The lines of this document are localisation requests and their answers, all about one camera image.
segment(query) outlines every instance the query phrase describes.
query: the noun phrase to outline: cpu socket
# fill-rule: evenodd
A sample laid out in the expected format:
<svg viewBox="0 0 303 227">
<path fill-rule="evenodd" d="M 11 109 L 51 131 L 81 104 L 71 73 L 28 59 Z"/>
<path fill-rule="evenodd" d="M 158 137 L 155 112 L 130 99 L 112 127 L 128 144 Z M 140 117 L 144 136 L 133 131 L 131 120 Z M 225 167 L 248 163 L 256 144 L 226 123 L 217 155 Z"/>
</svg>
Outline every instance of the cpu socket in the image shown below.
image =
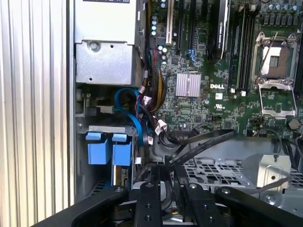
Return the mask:
<svg viewBox="0 0 303 227">
<path fill-rule="evenodd" d="M 277 36 L 273 43 L 272 41 L 273 37 L 265 37 L 263 32 L 259 33 L 255 43 L 251 78 L 253 81 L 259 77 L 293 80 L 297 55 L 296 35 Z"/>
<path fill-rule="evenodd" d="M 271 115 L 275 118 L 296 116 L 297 107 L 294 99 L 293 81 L 295 76 L 295 60 L 297 55 L 297 39 L 295 34 L 288 37 L 265 37 L 260 32 L 253 53 L 251 79 L 254 88 L 259 90 L 262 114 Z M 262 90 L 273 88 L 291 92 L 292 110 L 269 110 L 264 108 Z"/>
</svg>

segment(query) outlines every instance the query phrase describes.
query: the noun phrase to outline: side panel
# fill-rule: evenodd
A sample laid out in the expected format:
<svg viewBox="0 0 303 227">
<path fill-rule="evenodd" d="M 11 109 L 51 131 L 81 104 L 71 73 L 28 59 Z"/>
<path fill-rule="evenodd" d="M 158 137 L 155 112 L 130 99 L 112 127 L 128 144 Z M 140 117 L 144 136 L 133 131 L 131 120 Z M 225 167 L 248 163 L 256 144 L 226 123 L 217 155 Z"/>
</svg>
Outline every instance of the side panel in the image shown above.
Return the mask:
<svg viewBox="0 0 303 227">
<path fill-rule="evenodd" d="M 66 0 L 0 0 L 0 227 L 69 205 Z"/>
</svg>

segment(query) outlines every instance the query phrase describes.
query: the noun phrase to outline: green circuit board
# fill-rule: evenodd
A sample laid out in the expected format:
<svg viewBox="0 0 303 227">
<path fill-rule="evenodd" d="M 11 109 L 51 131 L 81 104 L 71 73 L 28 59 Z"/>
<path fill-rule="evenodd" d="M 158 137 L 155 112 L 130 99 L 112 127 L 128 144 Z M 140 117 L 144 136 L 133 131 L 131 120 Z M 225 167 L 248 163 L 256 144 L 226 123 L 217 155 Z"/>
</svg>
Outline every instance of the green circuit board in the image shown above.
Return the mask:
<svg viewBox="0 0 303 227">
<path fill-rule="evenodd" d="M 257 131 L 262 128 L 274 129 L 279 133 L 282 138 L 292 138 L 293 132 L 287 128 L 287 121 L 291 120 L 292 116 L 287 116 L 283 119 L 278 119 L 270 115 L 261 113 L 260 95 L 259 90 L 256 88 L 253 80 L 250 78 L 248 82 L 249 93 L 246 96 L 241 96 L 239 93 L 231 93 L 231 88 L 236 88 L 237 80 L 239 80 L 239 61 L 241 51 L 243 49 L 243 38 L 239 30 L 244 29 L 242 22 L 239 22 L 239 18 L 242 14 L 239 13 L 238 17 L 234 17 L 234 14 L 239 8 L 239 5 L 245 3 L 258 4 L 258 2 L 229 2 L 229 20 L 227 31 L 227 42 L 224 56 L 216 63 L 210 62 L 207 57 L 207 45 L 209 43 L 209 28 L 212 26 L 211 5 L 212 0 L 207 2 L 206 6 L 203 6 L 205 1 L 196 0 L 195 8 L 195 30 L 193 35 L 193 49 L 195 50 L 195 61 L 189 59 L 187 55 L 188 51 L 188 37 L 189 27 L 192 20 L 190 19 L 190 0 L 184 2 L 184 16 L 183 16 L 183 32 L 182 32 L 182 45 L 181 50 L 177 50 L 176 42 L 173 41 L 173 45 L 165 46 L 167 53 L 165 53 L 166 60 L 162 63 L 162 72 L 167 84 L 167 95 L 162 105 L 162 108 L 157 112 L 157 116 L 163 119 L 168 125 L 170 132 L 178 133 L 189 132 L 193 127 L 209 123 L 215 129 L 233 128 L 238 132 L 238 135 L 249 136 L 248 131 Z M 300 52 L 300 40 L 301 40 L 301 1 L 296 3 L 290 0 L 287 1 L 287 5 L 297 6 L 296 12 L 277 12 L 280 15 L 280 20 L 287 14 L 295 15 L 298 20 L 291 26 L 286 25 L 272 25 L 271 16 L 277 17 L 276 12 L 269 13 L 269 4 L 280 4 L 281 7 L 286 5 L 283 0 L 271 1 L 270 3 L 260 3 L 260 10 L 255 16 L 255 24 L 253 27 L 253 40 L 255 40 L 260 32 L 263 32 L 266 37 L 273 37 L 277 33 L 279 37 L 288 37 L 291 34 L 295 35 L 297 40 L 296 53 L 294 58 L 287 59 L 287 69 L 290 67 L 296 71 L 299 52 Z M 157 35 L 156 40 L 164 39 L 166 35 L 166 13 L 165 9 L 162 9 L 160 2 L 152 2 L 152 15 L 157 17 Z M 174 5 L 174 27 L 179 23 L 178 19 L 178 1 L 175 1 Z M 252 70 L 258 70 L 262 62 L 261 52 L 256 52 L 256 67 Z M 201 85 L 199 97 L 179 97 L 176 95 L 177 86 L 177 74 L 178 73 L 198 73 L 201 74 Z M 269 89 L 262 91 L 263 106 L 266 109 L 275 110 L 279 112 L 281 110 L 291 111 L 294 110 L 293 93 L 292 91 Z M 296 118 L 303 119 L 303 103 L 300 98 L 296 99 Z M 299 126 L 295 131 L 301 133 L 303 128 Z"/>
</svg>

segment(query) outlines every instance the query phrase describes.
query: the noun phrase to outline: motherboard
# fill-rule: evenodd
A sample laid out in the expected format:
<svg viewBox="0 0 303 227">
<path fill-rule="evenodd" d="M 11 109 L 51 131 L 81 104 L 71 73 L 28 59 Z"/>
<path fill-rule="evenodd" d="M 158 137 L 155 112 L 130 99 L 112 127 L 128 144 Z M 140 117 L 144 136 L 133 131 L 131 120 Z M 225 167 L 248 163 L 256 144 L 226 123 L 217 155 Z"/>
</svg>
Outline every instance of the motherboard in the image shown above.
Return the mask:
<svg viewBox="0 0 303 227">
<path fill-rule="evenodd" d="M 302 1 L 153 0 L 149 7 L 148 43 L 161 54 L 167 87 L 156 116 L 171 133 L 183 137 L 199 125 L 239 136 L 302 133 Z"/>
</svg>

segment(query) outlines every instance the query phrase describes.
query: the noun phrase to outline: silver heatsink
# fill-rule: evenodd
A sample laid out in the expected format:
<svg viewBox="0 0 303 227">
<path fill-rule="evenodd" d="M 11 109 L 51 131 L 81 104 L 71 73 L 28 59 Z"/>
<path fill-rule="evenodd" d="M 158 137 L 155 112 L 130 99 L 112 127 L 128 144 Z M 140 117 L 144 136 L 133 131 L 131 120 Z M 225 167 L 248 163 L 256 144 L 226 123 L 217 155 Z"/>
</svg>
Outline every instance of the silver heatsink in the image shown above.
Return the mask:
<svg viewBox="0 0 303 227">
<path fill-rule="evenodd" d="M 178 73 L 176 96 L 200 97 L 201 74 Z"/>
</svg>

